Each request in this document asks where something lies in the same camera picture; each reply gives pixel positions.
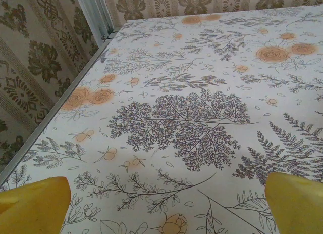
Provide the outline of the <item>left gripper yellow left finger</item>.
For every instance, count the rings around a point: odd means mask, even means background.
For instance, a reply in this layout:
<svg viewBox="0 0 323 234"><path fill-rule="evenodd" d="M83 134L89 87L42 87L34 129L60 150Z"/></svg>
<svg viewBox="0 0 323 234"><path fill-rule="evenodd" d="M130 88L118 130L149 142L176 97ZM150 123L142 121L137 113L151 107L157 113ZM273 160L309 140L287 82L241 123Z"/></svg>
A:
<svg viewBox="0 0 323 234"><path fill-rule="evenodd" d="M70 200L65 177L1 192L1 233L59 233Z"/></svg>

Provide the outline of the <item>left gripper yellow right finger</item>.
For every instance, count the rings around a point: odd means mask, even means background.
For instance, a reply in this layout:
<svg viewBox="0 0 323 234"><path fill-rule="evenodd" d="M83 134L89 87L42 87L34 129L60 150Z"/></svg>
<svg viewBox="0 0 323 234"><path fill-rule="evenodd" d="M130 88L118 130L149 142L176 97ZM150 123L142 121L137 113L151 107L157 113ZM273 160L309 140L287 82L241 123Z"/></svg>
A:
<svg viewBox="0 0 323 234"><path fill-rule="evenodd" d="M265 196L279 233L322 233L322 183L274 172Z"/></svg>

